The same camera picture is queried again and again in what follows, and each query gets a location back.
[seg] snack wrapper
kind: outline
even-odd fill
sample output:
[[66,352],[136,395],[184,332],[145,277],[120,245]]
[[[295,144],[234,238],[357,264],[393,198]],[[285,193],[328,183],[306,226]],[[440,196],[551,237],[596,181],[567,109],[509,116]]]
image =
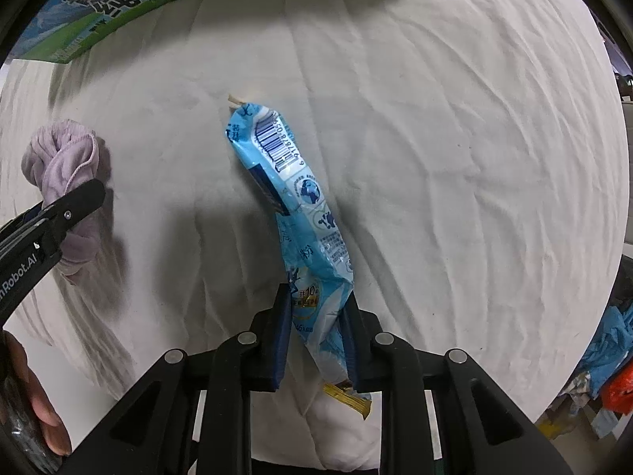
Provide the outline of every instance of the snack wrapper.
[[276,210],[294,328],[323,378],[346,387],[337,318],[354,287],[354,273],[321,186],[276,110],[243,104],[231,117],[227,137]]

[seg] white bedsheet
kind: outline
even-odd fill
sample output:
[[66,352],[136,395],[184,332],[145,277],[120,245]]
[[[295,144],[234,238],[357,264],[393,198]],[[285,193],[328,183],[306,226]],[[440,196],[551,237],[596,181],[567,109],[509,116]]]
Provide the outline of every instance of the white bedsheet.
[[[628,201],[622,109],[580,0],[180,0],[68,66],[15,61],[0,221],[39,199],[20,158],[71,118],[102,144],[103,249],[20,317],[121,395],[163,352],[214,348],[284,280],[270,206],[224,136],[227,95],[279,110],[349,247],[360,306],[418,349],[469,352],[536,419],[587,346]],[[254,395],[256,458],[351,470],[366,422],[293,335]]]

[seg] purple cloth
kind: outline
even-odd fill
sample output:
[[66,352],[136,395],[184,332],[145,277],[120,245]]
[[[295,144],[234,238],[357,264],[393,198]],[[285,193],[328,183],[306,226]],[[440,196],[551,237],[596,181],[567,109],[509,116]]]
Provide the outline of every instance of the purple cloth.
[[[99,166],[99,146],[94,132],[72,120],[40,127],[22,157],[22,173],[42,193],[44,207],[93,179]],[[93,213],[77,223],[61,243],[58,266],[66,276],[75,275],[94,259],[99,249],[99,226]]]

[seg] blue plastic wrapper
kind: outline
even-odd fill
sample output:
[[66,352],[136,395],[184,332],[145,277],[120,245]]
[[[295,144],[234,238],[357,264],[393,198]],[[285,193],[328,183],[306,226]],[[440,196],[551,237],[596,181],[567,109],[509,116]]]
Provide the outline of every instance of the blue plastic wrapper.
[[275,110],[243,104],[227,127],[239,159],[272,202],[292,294],[292,322],[323,378],[347,380],[337,318],[354,286],[347,247],[321,186]]
[[608,306],[596,333],[578,363],[577,370],[589,373],[589,393],[597,398],[599,391],[633,349],[633,307],[624,314]]

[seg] finger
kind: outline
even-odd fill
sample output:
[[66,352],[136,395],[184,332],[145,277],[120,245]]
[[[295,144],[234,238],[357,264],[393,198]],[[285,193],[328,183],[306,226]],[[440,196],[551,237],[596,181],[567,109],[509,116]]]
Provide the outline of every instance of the finger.
[[28,380],[28,399],[33,411],[40,420],[42,436],[44,436],[46,444],[57,455],[70,455],[72,445],[68,431],[59,415],[55,412],[55,408],[48,395],[46,395],[37,375],[31,369],[28,370]]
[[70,437],[64,425],[51,427],[48,423],[40,422],[42,436],[48,447],[57,455],[70,455],[72,446]]
[[4,332],[4,340],[9,349],[9,356],[11,357],[11,364],[13,364],[15,374],[18,376],[18,379],[28,384],[28,358],[26,350],[24,350],[20,341],[15,339],[15,336],[10,332]]
[[53,404],[48,399],[48,395],[46,395],[42,384],[40,384],[39,379],[36,374],[33,373],[32,369],[28,370],[27,395],[33,411],[40,420],[49,424],[51,427],[63,425],[61,418],[55,412]]

